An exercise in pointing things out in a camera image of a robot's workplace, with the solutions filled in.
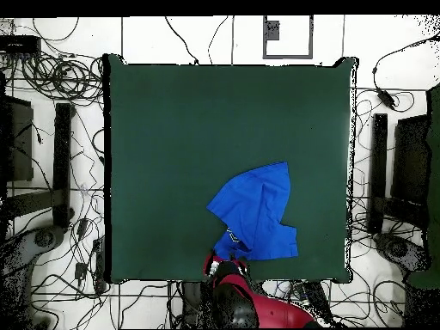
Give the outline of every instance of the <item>white tile floor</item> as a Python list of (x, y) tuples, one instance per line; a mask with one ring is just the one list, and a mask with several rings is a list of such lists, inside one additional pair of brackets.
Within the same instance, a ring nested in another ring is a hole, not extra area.
[[(210, 63), (208, 45), (217, 26), (225, 19), (226, 15), (214, 17), (170, 17), (174, 29), (186, 40), (192, 54), (201, 64)], [(234, 64), (324, 64), (332, 65), (341, 56), (359, 58), (359, 68), (357, 72), (357, 92), (358, 113), (365, 123), (365, 127), (356, 142), (355, 161), (355, 185), (354, 196), (364, 196), (365, 183), (368, 182), (369, 172), (369, 151), (361, 146), (370, 146), (370, 114), (369, 109), (379, 104), (379, 100), (374, 92), (365, 90), (372, 88), (373, 77), (371, 70), (377, 59), (383, 54), (403, 47), (415, 40), (427, 38), (438, 31), (433, 28), (437, 23), (429, 22), (429, 17), (422, 15), (402, 16), (402, 15), (316, 15), (314, 29), (314, 58), (312, 60), (264, 60), (262, 59), (262, 16), (242, 16), (233, 17), (230, 15), (224, 24), (219, 28), (215, 40), (210, 48), (210, 55), (213, 64), (230, 64), (233, 58)], [(76, 18), (55, 18), (37, 19), (36, 26), (41, 34), (47, 38), (63, 38), (74, 27)], [(16, 34), (34, 34), (32, 19), (15, 19)], [(54, 46), (64, 52), (89, 55), (99, 57), (102, 53), (122, 54), (128, 63), (177, 63), (188, 64), (193, 62), (181, 41), (171, 32), (163, 17), (131, 17), (131, 18), (80, 18), (76, 31), (66, 40), (51, 42)], [(43, 44), (45, 52), (53, 54), (46, 44)], [(393, 90), (418, 90), (413, 91), (414, 104), (405, 113), (393, 112), (384, 106), (378, 106), (373, 113), (387, 113), (388, 147), (393, 147), (394, 128), (398, 119), (426, 113), (425, 91), (438, 83), (440, 67), (438, 58), (440, 54), (433, 45), (423, 45), (395, 54), (383, 60), (377, 72), (377, 82), (382, 88), (387, 88), (390, 93), (403, 92), (398, 95), (400, 110), (411, 106), (412, 99), (405, 91)], [(90, 64), (91, 59), (79, 58), (85, 64)], [(43, 144), (34, 142), (33, 155), (40, 162), (45, 171), (46, 177), (52, 183), (52, 155), (53, 155), (53, 119), (54, 106), (51, 100), (39, 95), (35, 91), (27, 91), (19, 88), (26, 88), (27, 83), (22, 80), (15, 80), (14, 90), (8, 88), (8, 93), (15, 97), (29, 100), (33, 103), (34, 123), (45, 132), (41, 132)], [(102, 112), (98, 105), (89, 107), (78, 107), (79, 119), (73, 119), (72, 130), (77, 140), (72, 140), (72, 155), (82, 151), (82, 154), (75, 157), (72, 161), (72, 169), (75, 179), (71, 179), (70, 201), (78, 213), (82, 209), (87, 209), (92, 199), (91, 195), (95, 191), (97, 203), (96, 210), (103, 215), (103, 200), (96, 195), (103, 195), (99, 188), (103, 185), (103, 167), (93, 150), (89, 136), (93, 136), (103, 127)], [(360, 120), (357, 120), (357, 132), (360, 130)], [(96, 140), (96, 146), (104, 148), (102, 135)], [(389, 151), (387, 191), (389, 194), (389, 182), (391, 181), (391, 163), (393, 151)], [(30, 182), (20, 181), (14, 184), (14, 188), (9, 189), (9, 194), (28, 193), (34, 190), (44, 189), (44, 182), (41, 172), (34, 166), (34, 178)], [(362, 212), (360, 206), (356, 206), (354, 213)], [(90, 210), (88, 217), (97, 218), (100, 214)], [(17, 218), (14, 221), (14, 231), (19, 231), (28, 222), (29, 218), (36, 214), (29, 214), (25, 217)], [(35, 218), (29, 228), (37, 227), (45, 222), (50, 222), (52, 214), (47, 212)], [(100, 235), (104, 231), (103, 221), (97, 220)], [(354, 238), (364, 236), (362, 232), (354, 232)], [(82, 253), (90, 251), (93, 239), (98, 232), (96, 229), (81, 243)], [(39, 259), (39, 264), (48, 260), (57, 259), (53, 262), (35, 267), (33, 284), (40, 284), (47, 275), (51, 273), (61, 274), (67, 282), (74, 278), (75, 265), (71, 263), (72, 254), (70, 250), (70, 235), (67, 234), (63, 244), (44, 254)], [(420, 243), (420, 236), (417, 232), (412, 238), (413, 241)], [(371, 304), (371, 296), (367, 294), (367, 283), (372, 289), (373, 286), (385, 279), (393, 279), (401, 282), (402, 276), (395, 265), (389, 264), (382, 259), (373, 248), (369, 248), (372, 242), (364, 239), (359, 243), (354, 243), (351, 248), (351, 266), (355, 270), (353, 281), (350, 284), (335, 284), (324, 281), (322, 286), (326, 292), (328, 300), (332, 306), (332, 311), (339, 317), (345, 317), (356, 322), (345, 321), (349, 326), (358, 326), (358, 323), (367, 327), (381, 327), (383, 324), (377, 318), (376, 312)], [(127, 308), (137, 299), (139, 293), (148, 284), (164, 285), (166, 282), (141, 282), (130, 281), (120, 286), (120, 303), (118, 298), (118, 286), (112, 287), (105, 298), (103, 307), (97, 311), (93, 319), (88, 318), (92, 307), (98, 301), (92, 302), (89, 299), (81, 299), (71, 302), (56, 302), (56, 300), (66, 300), (74, 298), (74, 290), (66, 286), (60, 280), (49, 278), (46, 281), (47, 287), (41, 287), (34, 295), (36, 305), (44, 306), (57, 313), (60, 322), (57, 329), (70, 329), (76, 327), (78, 322), (86, 314), (85, 319), (79, 328), (84, 329), (113, 329), (118, 321), (118, 306)], [(276, 283), (266, 282), (265, 288), (273, 293)], [(90, 279), (86, 281), (84, 290), (92, 292)], [(138, 302), (124, 312), (123, 328), (157, 328), (165, 319), (167, 288), (145, 288), (143, 295)], [(377, 292), (379, 298), (385, 303), (395, 301), (400, 309), (403, 309), (404, 292), (399, 287), (392, 284), (383, 285)], [(177, 314), (181, 311), (181, 300), (177, 297), (172, 301), (173, 311)], [(382, 318), (388, 325), (398, 327), (401, 318), (392, 310), (381, 313)]]

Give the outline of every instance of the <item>green mat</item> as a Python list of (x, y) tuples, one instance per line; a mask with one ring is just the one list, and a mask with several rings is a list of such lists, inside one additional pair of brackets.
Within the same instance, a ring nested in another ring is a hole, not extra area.
[(282, 224), (297, 228), (299, 256), (252, 262), (253, 278), (348, 281), (354, 59), (334, 67), (194, 66), (122, 64), (110, 55), (104, 67), (112, 281), (202, 279), (226, 228), (206, 206), (235, 175), (279, 161), (288, 162), (291, 183)]

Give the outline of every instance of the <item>floor tile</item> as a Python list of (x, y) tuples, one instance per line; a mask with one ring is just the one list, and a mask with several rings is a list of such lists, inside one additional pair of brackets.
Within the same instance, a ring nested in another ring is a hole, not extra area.
[[(429, 29), (427, 21), (418, 19), (421, 16), (345, 16), (344, 55), (360, 60), (358, 87), (375, 87), (372, 70), (380, 57), (438, 31)], [(429, 42), (383, 59), (377, 67), (376, 83), (381, 89), (430, 89), (440, 76), (437, 47), (436, 42)]]

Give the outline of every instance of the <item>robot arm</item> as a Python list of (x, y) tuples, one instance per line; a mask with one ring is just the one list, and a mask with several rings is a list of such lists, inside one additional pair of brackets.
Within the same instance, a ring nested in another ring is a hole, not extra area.
[(204, 267), (212, 278), (212, 316), (218, 328), (321, 327), (306, 309), (260, 295), (247, 281), (247, 267), (238, 260), (210, 255)]

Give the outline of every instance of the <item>crumpled blue fabric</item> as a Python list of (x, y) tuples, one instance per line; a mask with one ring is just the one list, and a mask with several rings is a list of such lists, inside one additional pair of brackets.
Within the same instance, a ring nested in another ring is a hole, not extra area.
[(228, 226), (216, 255), (228, 260), (297, 257), (296, 229), (281, 225), (290, 195), (287, 162), (252, 169), (222, 187), (207, 209)]

